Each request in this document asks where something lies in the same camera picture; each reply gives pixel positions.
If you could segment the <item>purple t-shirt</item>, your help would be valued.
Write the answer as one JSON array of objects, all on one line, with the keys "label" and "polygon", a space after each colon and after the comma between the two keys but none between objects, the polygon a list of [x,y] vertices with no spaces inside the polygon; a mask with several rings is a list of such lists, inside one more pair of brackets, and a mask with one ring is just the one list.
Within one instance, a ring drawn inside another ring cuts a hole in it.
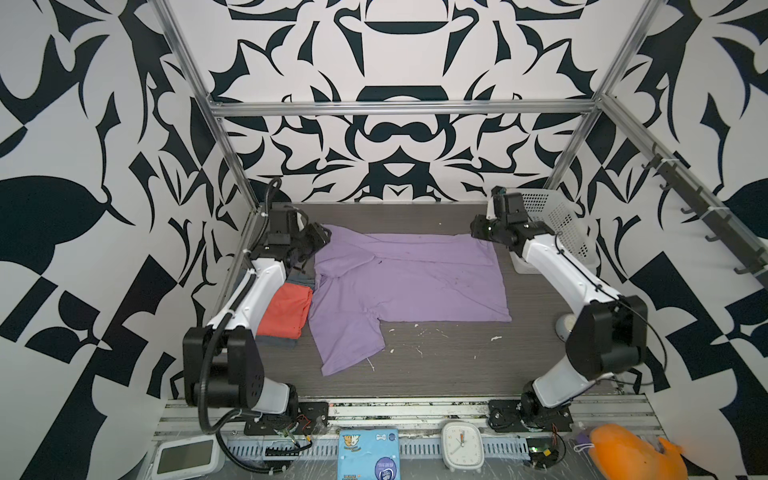
[{"label": "purple t-shirt", "polygon": [[468,234],[328,229],[330,243],[314,257],[308,317],[323,375],[382,351],[384,322],[510,322],[492,243]]}]

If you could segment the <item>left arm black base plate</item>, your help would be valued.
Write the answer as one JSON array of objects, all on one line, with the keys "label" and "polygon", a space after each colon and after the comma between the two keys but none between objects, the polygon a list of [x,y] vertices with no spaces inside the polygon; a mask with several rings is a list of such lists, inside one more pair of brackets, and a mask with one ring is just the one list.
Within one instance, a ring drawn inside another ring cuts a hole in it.
[{"label": "left arm black base plate", "polygon": [[285,414],[264,414],[258,420],[245,423],[246,436],[313,435],[327,429],[329,404],[327,402],[299,402],[290,405]]}]

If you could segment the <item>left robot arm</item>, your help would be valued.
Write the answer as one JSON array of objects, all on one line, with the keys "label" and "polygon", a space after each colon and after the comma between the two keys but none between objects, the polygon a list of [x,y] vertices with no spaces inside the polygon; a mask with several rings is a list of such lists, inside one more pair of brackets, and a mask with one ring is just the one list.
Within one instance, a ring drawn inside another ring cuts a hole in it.
[{"label": "left robot arm", "polygon": [[290,203],[273,206],[264,219],[222,310],[183,338],[184,396],[205,433],[238,417],[297,415],[295,388],[266,377],[256,336],[289,272],[323,249],[331,233]]}]

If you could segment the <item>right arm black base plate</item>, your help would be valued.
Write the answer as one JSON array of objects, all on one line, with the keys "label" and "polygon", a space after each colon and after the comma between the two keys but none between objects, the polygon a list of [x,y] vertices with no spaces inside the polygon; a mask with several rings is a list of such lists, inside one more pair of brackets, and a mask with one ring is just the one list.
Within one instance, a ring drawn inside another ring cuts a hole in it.
[{"label": "right arm black base plate", "polygon": [[520,400],[491,400],[488,409],[488,426],[497,433],[572,431],[573,416],[568,405],[547,408],[526,396]]}]

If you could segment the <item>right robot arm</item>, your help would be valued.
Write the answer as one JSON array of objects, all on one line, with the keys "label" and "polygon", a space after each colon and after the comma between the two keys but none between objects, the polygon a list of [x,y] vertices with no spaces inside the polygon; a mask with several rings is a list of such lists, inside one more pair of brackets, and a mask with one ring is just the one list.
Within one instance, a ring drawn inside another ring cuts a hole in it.
[{"label": "right robot arm", "polygon": [[501,244],[535,267],[575,315],[564,357],[521,396],[522,421],[531,424],[555,414],[597,382],[645,362],[645,302],[620,294],[585,269],[558,231],[531,217],[521,193],[494,188],[488,212],[471,223],[471,236]]}]

